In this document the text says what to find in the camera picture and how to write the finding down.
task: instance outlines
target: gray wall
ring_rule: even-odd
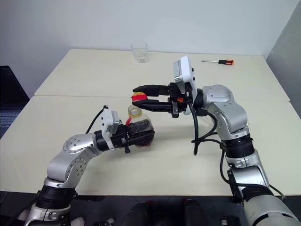
[[[267,63],[301,117],[301,1],[269,54]]]
[[[0,0],[0,65],[31,97],[71,48],[267,56],[299,0]]]

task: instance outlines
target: laptop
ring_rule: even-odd
[[[0,66],[0,137],[29,101],[9,66]]]

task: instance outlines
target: white table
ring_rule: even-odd
[[[131,51],[71,49],[48,76],[36,96],[130,97],[141,85],[174,81],[173,62],[190,57],[198,88],[222,84],[236,100],[289,101],[262,56],[150,52],[146,64]],[[232,66],[201,60],[233,59]]]
[[[301,194],[301,121],[289,102],[240,101],[269,181],[286,195]],[[103,105],[125,122],[129,98],[33,97],[0,141],[0,190],[35,193],[65,140],[84,133]],[[156,134],[149,148],[107,151],[88,164],[77,191],[90,195],[231,195],[219,174],[221,150],[204,143],[192,154],[193,120],[147,112]],[[97,121],[92,131],[99,129]],[[200,135],[211,128],[200,118]]]

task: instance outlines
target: orange screwdriver handle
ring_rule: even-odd
[[[223,65],[233,65],[234,60],[219,60],[218,63]]]

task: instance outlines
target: screwdriver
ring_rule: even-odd
[[[234,60],[219,60],[219,61],[202,60],[202,62],[219,63],[219,64],[222,64],[222,65],[233,65],[234,64]]]

